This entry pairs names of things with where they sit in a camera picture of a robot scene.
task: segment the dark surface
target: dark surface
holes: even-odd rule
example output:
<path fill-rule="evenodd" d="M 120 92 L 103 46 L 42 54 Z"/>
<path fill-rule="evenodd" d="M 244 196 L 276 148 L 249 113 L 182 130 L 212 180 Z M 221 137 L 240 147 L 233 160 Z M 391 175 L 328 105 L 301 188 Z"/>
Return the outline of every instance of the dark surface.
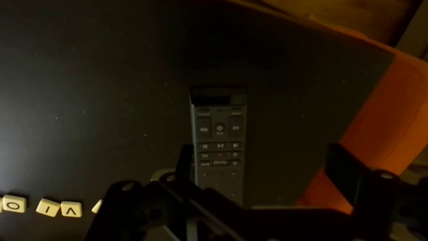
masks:
<path fill-rule="evenodd" d="M 392 57 L 245 11 L 182 2 L 0 2 L 0 240 L 82 240 L 121 180 L 146 184 L 192 144 L 193 85 L 249 89 L 248 205 L 293 204 Z M 83 201 L 81 220 L 35 215 Z"/>

